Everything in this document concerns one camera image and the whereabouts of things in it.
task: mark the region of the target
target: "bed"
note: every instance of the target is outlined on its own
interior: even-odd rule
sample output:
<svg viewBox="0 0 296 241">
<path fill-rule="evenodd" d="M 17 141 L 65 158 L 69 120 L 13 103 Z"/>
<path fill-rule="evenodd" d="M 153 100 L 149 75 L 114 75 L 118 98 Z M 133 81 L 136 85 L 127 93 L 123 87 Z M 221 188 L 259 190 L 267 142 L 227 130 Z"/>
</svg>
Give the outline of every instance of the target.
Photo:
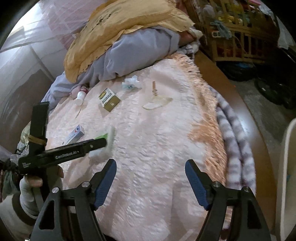
<svg viewBox="0 0 296 241">
<path fill-rule="evenodd" d="M 93 6 L 90 4 L 89 7 L 84 9 L 84 11 L 87 13 L 92 7 Z M 50 23 L 52 30 L 54 30 L 53 26 L 54 22 Z M 61 42 L 66 46 L 66 48 L 68 48 L 68 42 L 71 41 L 68 41 L 68 39 L 65 38 L 64 40 L 61 39 Z M 219 70 L 219 68 L 201 51 L 196 53 L 195 63 L 199 67 L 200 72 L 203 75 L 203 79 L 210 86 L 214 87 L 229 102 L 230 106 L 234 109 L 242 123 L 247 139 L 250 142 L 255 160 L 257 183 L 256 197 L 271 230 L 274 226 L 275 219 L 276 185 L 269 155 L 262 136 L 247 106 L 236 92 L 235 87 L 230 84 L 226 76 Z"/>
<path fill-rule="evenodd" d="M 195 240 L 206 212 L 187 181 L 186 160 L 194 159 L 212 180 L 226 186 L 237 184 L 240 189 L 250 183 L 255 193 L 256 184 L 245 180 L 242 171 L 238 182 L 243 179 L 244 183 L 227 176 L 229 160 L 217 122 L 218 101 L 189 57 L 175 53 L 127 77 L 132 75 L 142 83 L 141 89 L 123 89 L 124 78 L 118 77 L 99 82 L 81 107 L 70 97 L 63 98 L 49 116 L 46 148 L 62 145 L 78 124 L 85 129 L 80 141 L 97 137 L 101 128 L 115 126 L 108 157 L 86 156 L 61 164 L 63 188 L 89 180 L 108 158 L 114 158 L 118 164 L 115 180 L 105 204 L 96 211 L 102 231 L 121 241 L 146 240 L 148 236 L 149 240 Z M 158 108 L 148 104 L 155 97 L 153 81 L 157 96 L 167 100 Z M 106 88 L 121 99 L 110 113 L 99 102 Z M 228 211 L 225 228 L 230 214 Z"/>
</svg>

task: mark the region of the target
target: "white sheet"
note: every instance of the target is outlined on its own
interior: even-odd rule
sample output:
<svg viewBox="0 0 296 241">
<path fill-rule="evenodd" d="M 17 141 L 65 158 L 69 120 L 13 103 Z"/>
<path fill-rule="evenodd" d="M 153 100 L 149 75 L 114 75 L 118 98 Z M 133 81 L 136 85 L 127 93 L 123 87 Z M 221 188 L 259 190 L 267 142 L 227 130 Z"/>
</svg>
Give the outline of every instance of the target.
<svg viewBox="0 0 296 241">
<path fill-rule="evenodd" d="M 195 240 L 206 212 L 198 205 L 184 167 L 192 158 L 202 171 L 206 169 L 208 147 L 188 138 L 206 108 L 195 98 L 200 93 L 176 60 L 162 60 L 128 77 L 132 75 L 142 82 L 141 90 L 126 92 L 121 88 L 123 78 L 117 78 L 98 83 L 82 107 L 62 99 L 49 117 L 46 148 L 60 146 L 78 124 L 85 130 L 80 141 L 96 137 L 96 131 L 112 124 L 117 174 L 105 204 L 96 211 L 102 232 L 118 241 Z M 152 81 L 160 96 L 173 101 L 145 110 L 142 106 L 152 98 Z M 121 99 L 111 113 L 98 98 L 106 87 Z M 61 164 L 64 188 L 90 180 L 106 161 L 86 156 Z"/>
</svg>

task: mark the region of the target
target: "strap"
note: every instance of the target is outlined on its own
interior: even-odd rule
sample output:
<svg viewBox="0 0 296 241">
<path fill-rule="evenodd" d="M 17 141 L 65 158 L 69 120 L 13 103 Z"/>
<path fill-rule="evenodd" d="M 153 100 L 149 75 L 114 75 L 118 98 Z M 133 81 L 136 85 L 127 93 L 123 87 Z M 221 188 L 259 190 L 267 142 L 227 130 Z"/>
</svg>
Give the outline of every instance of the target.
<svg viewBox="0 0 296 241">
<path fill-rule="evenodd" d="M 29 141 L 30 142 L 33 142 L 33 143 L 36 143 L 36 144 L 39 144 L 39 145 L 46 146 L 46 143 L 47 143 L 46 140 L 42 140 L 42 139 L 39 139 L 39 138 L 34 137 L 34 136 L 31 136 L 31 135 L 29 135 L 28 138 L 29 138 Z"/>
</svg>

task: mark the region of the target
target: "blanket fringe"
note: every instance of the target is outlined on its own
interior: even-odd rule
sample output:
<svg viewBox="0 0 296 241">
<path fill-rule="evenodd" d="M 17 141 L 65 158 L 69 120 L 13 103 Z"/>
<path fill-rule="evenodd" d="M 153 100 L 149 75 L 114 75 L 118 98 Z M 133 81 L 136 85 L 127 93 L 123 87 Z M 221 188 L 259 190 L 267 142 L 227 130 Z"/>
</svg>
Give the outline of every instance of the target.
<svg viewBox="0 0 296 241">
<path fill-rule="evenodd" d="M 189 77 L 195 91 L 196 100 L 199 100 L 202 109 L 201 123 L 192 123 L 193 129 L 188 134 L 194 142 L 203 142 L 207 146 L 207 158 L 205 160 L 207 174 L 211 179 L 225 185 L 227 156 L 224 149 L 222 134 L 218 126 L 216 106 L 217 99 L 203 80 L 195 63 L 186 55 L 174 53 L 167 58 L 176 60 L 177 64 Z"/>
</svg>

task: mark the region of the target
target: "gloved hand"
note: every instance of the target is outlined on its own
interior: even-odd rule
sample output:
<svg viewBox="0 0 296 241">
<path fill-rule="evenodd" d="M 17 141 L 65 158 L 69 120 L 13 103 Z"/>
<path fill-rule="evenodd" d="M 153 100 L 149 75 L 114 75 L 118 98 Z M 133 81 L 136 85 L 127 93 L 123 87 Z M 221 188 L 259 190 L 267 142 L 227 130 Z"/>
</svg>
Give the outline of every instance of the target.
<svg viewBox="0 0 296 241">
<path fill-rule="evenodd" d="M 50 190 L 53 187 L 62 187 L 61 178 L 64 177 L 64 173 L 60 166 L 48 168 L 47 176 Z M 42 185 L 43 180 L 40 177 L 31 175 L 25 175 L 20 181 L 20 204 L 24 212 L 33 219 L 37 219 L 39 211 L 35 202 L 32 188 L 39 188 Z"/>
</svg>

